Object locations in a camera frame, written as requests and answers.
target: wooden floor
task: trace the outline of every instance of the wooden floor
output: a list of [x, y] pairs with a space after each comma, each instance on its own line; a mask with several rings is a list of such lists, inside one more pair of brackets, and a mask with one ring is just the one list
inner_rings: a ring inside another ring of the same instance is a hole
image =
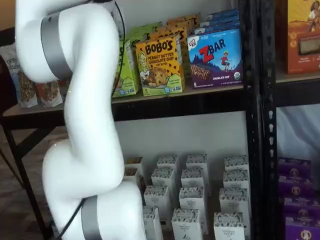
[[[31, 132], [32, 130], [19, 130], [14, 131], [13, 135], [15, 140], [20, 142]], [[31, 186], [36, 195], [44, 220], [47, 223], [50, 222], [51, 218], [48, 213], [41, 181], [42, 160], [49, 146], [66, 137], [67, 133], [64, 127], [56, 128], [52, 134], [47, 136], [44, 141], [38, 144], [23, 158]], [[0, 148], [15, 167], [2, 128], [0, 129]], [[20, 187], [0, 156], [0, 240], [42, 239], [26, 192]]]

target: granola bag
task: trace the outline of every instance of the granola bag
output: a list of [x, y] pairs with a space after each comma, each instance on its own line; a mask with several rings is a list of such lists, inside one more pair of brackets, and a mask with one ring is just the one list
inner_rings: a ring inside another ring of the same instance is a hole
[[0, 55], [10, 72], [20, 107], [31, 108], [38, 105], [35, 84], [23, 73], [17, 57], [16, 44], [0, 47]]

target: purple package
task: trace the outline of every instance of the purple package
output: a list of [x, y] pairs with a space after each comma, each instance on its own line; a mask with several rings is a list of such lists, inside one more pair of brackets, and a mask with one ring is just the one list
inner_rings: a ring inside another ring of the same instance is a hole
[[308, 217], [285, 217], [285, 240], [311, 239], [320, 239], [320, 220]]
[[285, 197], [285, 214], [320, 219], [320, 198]]
[[313, 179], [295, 176], [280, 175], [278, 180], [278, 193], [281, 197], [316, 197]]
[[312, 164], [310, 160], [279, 157], [278, 172], [286, 176], [310, 178]]

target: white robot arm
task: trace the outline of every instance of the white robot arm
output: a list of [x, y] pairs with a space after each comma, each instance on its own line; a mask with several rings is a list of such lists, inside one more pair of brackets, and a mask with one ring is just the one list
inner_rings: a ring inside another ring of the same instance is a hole
[[64, 106], [69, 139], [44, 157], [45, 196], [59, 232], [88, 198], [64, 240], [145, 240], [141, 194], [122, 182], [111, 110], [118, 31], [105, 8], [83, 2], [16, 0], [16, 49], [25, 74], [36, 83], [72, 74]]

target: gray metal band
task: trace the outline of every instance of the gray metal band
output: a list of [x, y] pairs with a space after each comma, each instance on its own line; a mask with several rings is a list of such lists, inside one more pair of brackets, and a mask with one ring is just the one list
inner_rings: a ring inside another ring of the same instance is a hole
[[97, 213], [98, 196], [92, 196], [84, 201], [81, 209], [82, 231], [85, 240], [102, 240]]
[[46, 62], [53, 75], [65, 79], [72, 75], [66, 61], [59, 35], [60, 12], [46, 16], [41, 22], [41, 42]]

